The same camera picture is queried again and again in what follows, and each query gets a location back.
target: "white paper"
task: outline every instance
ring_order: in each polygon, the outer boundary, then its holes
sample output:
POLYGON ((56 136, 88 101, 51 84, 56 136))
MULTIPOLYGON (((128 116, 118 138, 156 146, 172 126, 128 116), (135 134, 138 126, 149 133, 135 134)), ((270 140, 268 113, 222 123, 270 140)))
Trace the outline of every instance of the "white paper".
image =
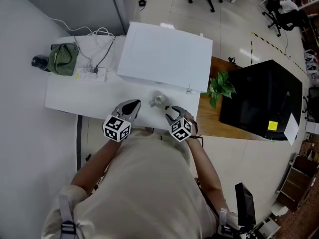
POLYGON ((299 130, 299 126, 297 124, 297 121, 295 120, 295 117, 293 116, 293 114, 290 114, 284 134, 291 145, 293 145, 296 139, 298 130, 299 130))

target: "white box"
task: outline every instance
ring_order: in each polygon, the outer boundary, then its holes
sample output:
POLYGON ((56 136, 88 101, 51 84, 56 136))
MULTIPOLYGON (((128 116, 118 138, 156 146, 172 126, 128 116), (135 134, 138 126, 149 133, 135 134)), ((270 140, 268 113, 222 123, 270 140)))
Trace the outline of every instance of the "white box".
POLYGON ((319 123, 307 121, 306 132, 319 134, 319 123))
POLYGON ((172 28, 132 22, 117 74, 127 81, 206 92, 213 41, 172 28))

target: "potted plant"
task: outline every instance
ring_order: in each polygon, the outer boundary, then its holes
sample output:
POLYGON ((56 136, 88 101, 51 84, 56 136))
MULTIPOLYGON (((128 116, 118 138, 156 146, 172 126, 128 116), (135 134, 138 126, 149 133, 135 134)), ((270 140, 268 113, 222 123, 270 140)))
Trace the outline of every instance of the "potted plant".
POLYGON ((209 88, 204 96, 210 96, 209 103, 216 109, 216 103, 221 95, 231 98, 232 93, 236 93, 234 86, 228 81, 228 72, 222 71, 217 73, 217 77, 210 78, 209 88))

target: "white wall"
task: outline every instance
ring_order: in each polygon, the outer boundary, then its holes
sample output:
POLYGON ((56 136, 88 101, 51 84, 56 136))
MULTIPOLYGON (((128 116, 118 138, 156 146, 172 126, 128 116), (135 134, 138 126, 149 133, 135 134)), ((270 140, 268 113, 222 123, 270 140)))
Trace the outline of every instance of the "white wall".
POLYGON ((0 238, 40 238, 54 196, 76 172, 76 117, 44 107, 34 55, 67 33, 27 0, 0 0, 0 238))

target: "white floor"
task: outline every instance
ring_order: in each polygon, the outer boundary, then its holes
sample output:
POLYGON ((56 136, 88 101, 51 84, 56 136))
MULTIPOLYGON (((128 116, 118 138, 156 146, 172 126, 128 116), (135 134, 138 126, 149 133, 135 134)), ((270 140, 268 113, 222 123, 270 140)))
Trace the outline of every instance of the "white floor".
MULTIPOLYGON (((206 0, 147 0, 145 9, 136 15, 136 21, 173 27, 178 30, 200 34, 213 40, 212 55, 224 60, 235 57, 239 66, 251 64, 251 41, 253 42, 253 63, 275 60, 298 79, 304 86, 309 84, 306 75, 293 61, 305 69, 301 34, 297 28, 287 32, 288 59, 252 32, 285 51, 285 32, 277 37, 268 29, 269 21, 262 16, 257 6, 259 0, 237 0, 235 4, 224 0, 212 0, 215 13, 210 12, 206 0)), ((87 153, 94 154, 105 142, 101 130, 102 121, 90 119, 87 134, 87 153)), ((243 182, 254 196, 256 219, 261 221, 270 213, 275 191, 282 179, 292 153, 299 152, 305 132, 304 116, 300 131, 293 146, 287 141, 252 141, 230 138, 205 137, 204 149, 211 158, 221 179, 226 201, 231 211, 237 211, 234 185, 243 182)), ((191 172, 195 176, 194 164, 191 172)))

